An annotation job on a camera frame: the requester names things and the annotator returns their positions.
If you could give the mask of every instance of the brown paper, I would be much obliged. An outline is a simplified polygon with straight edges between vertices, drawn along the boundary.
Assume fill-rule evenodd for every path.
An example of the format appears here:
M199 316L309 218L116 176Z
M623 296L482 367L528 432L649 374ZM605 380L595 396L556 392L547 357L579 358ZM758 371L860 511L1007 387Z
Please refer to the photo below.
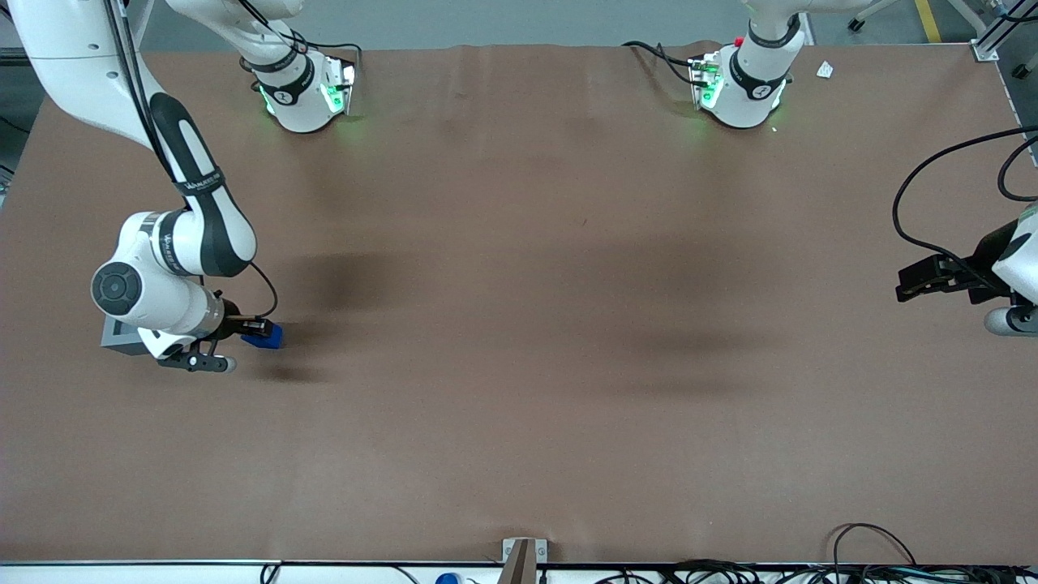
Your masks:
M1036 345L985 333L993 303L894 296L929 254L894 192L1014 124L995 66L807 48L736 131L647 57L373 52L353 114L293 135L228 55L149 56L281 296L285 349L227 342L223 377L98 347L93 270L179 198L151 152L45 106L0 215L0 557L481 559L537 535L555 560L808 561L868 521L925 562L1032 561ZM1016 143L934 164L906 228L968 253L1019 212L994 189ZM209 283L268 306L251 272ZM841 559L900 558L855 533Z

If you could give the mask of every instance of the green led light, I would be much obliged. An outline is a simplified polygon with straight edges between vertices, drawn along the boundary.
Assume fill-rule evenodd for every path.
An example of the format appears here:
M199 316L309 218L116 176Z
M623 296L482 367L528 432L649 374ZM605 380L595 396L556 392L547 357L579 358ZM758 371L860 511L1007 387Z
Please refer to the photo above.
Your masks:
M328 109L332 113L343 111L343 91L339 91L334 86L329 87L324 83L321 84L321 89L324 92L325 101L328 102Z
M263 85L260 86L260 94L263 95L263 101L267 104L267 113L274 115L274 106L270 104L270 99L267 98L267 91L264 90Z

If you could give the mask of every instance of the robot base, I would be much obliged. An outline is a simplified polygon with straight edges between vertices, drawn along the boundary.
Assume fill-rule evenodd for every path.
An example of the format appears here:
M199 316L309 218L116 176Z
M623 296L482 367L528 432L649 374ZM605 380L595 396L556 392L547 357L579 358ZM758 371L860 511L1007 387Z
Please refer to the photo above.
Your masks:
M692 86L695 106L709 111L718 121L732 128L753 128L759 126L771 110L778 107L778 100L786 81L763 100L753 100L746 90L732 78L732 54L736 47L728 45L716 53L703 56L702 60L689 62L691 79L706 82L706 87Z

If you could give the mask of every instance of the gray box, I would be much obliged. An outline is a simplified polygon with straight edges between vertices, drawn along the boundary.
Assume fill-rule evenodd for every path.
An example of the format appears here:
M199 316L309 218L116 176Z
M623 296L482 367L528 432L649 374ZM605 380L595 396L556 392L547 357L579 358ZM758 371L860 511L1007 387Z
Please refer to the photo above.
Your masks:
M101 346L130 356L147 354L147 347L141 342L136 327L130 327L108 315L105 315L105 326L101 331Z

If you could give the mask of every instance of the metal bracket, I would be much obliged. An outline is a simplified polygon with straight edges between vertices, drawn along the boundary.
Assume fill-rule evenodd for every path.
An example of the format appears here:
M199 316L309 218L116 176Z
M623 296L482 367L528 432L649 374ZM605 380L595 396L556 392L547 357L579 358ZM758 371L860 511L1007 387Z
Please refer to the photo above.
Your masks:
M974 53L974 59L977 62L995 62L999 60L999 51L991 50L991 52L985 54L980 51L980 46L977 43L977 38L969 41L969 50Z
M516 541L519 539L529 539L528 537L509 537L508 539L501 540L501 561L509 561L509 554L512 553L512 548L515 547ZM545 563L548 561L548 540L547 539L534 539L534 550L537 552L537 563Z

